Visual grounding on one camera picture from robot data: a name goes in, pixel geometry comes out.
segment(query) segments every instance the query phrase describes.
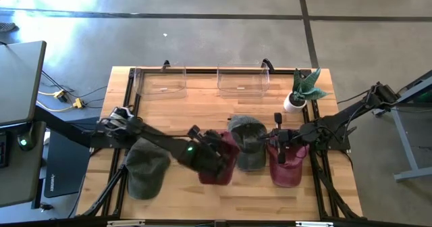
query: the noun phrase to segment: white pot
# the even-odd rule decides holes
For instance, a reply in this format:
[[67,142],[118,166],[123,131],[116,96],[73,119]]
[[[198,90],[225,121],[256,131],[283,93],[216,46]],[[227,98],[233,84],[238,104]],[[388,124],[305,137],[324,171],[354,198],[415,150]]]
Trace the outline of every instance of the white pot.
[[290,102],[290,95],[292,94],[292,92],[285,98],[285,101],[283,102],[283,108],[288,112],[288,113],[300,113],[303,109],[303,107],[306,105],[306,101],[304,101],[304,104],[301,106],[295,106],[293,104],[291,104]]

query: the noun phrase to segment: gray cap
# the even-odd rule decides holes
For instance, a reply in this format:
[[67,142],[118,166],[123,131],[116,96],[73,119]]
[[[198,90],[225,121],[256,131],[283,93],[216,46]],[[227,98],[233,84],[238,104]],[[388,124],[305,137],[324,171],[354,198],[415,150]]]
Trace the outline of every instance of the gray cap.
[[237,167],[243,171],[262,170],[265,167],[265,143],[258,141],[267,129],[257,119],[250,116],[233,116],[228,130],[240,148]]
[[159,194],[171,160],[168,152],[140,138],[130,149],[125,165],[129,171],[128,192],[134,199],[152,199]]

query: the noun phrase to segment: baseball cap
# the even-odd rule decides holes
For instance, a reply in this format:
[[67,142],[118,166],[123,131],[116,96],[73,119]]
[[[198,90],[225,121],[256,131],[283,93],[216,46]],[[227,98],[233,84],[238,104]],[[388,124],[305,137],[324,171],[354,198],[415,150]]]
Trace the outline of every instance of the baseball cap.
[[267,145],[270,159],[270,175],[274,184],[294,187],[302,180],[303,159],[307,156],[309,145],[292,146],[286,149],[285,163],[277,162],[277,149]]
[[267,129],[257,119],[250,116],[233,116],[228,130],[240,148],[237,167],[245,172],[262,170],[265,167],[265,142],[258,141]]
[[129,196],[140,200],[156,197],[170,163],[166,150],[143,138],[138,139],[130,149],[125,162],[129,171]]

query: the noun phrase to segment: cap brim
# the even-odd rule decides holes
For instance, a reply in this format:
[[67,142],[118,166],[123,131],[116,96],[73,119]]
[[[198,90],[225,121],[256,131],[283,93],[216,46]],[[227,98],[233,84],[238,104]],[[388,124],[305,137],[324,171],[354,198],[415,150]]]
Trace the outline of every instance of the cap brim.
[[301,157],[291,157],[287,152],[287,163],[279,164],[277,163],[277,152],[274,148],[268,147],[269,158],[270,158],[270,175],[274,184],[282,187],[295,187],[298,186],[302,180],[302,168],[304,155],[308,151],[307,147],[302,147],[296,154],[301,154]]
[[245,172],[262,170],[265,167],[266,153],[265,148],[256,153],[238,154],[237,167]]
[[138,180],[135,177],[128,177],[128,194],[133,199],[148,200],[156,197],[161,191],[164,173],[153,176],[145,182]]

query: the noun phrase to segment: butcher block tabletop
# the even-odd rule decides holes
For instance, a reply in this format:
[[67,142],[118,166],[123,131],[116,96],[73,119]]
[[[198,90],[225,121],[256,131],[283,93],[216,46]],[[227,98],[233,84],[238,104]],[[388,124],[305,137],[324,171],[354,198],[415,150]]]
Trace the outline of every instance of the butcher block tabletop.
[[[130,68],[113,67],[101,117],[107,117],[114,107],[123,105]],[[146,82],[151,82],[152,79],[158,79],[158,76],[144,77]],[[275,127],[275,112],[282,113],[282,128],[298,129],[304,123],[302,114],[286,113],[283,109],[284,99],[291,91],[292,83],[292,75],[271,74],[269,89],[263,98],[226,99],[219,94],[216,74],[187,74],[185,97],[143,98],[138,116],[167,134],[186,134],[194,124],[199,126],[202,132],[208,129],[224,130],[227,128],[227,119],[234,115],[255,117],[270,131]],[[315,86],[331,93],[318,100],[320,115],[336,114],[338,106],[328,69],[321,70]],[[112,157],[113,149],[102,149],[90,158],[77,214],[84,213],[105,188]],[[328,158],[335,188],[351,209],[361,216],[356,183],[348,158],[339,151],[329,151]],[[126,187],[121,219],[318,220],[317,198],[309,157],[303,161],[302,181],[294,188],[274,185],[268,162],[267,159],[265,169],[258,172],[242,172],[236,168],[227,186],[217,186],[201,184],[196,172],[172,160],[161,192],[154,199],[135,200],[129,197]],[[109,214],[114,209],[117,192],[118,184],[112,193]],[[323,196],[326,210],[330,212],[325,187]]]

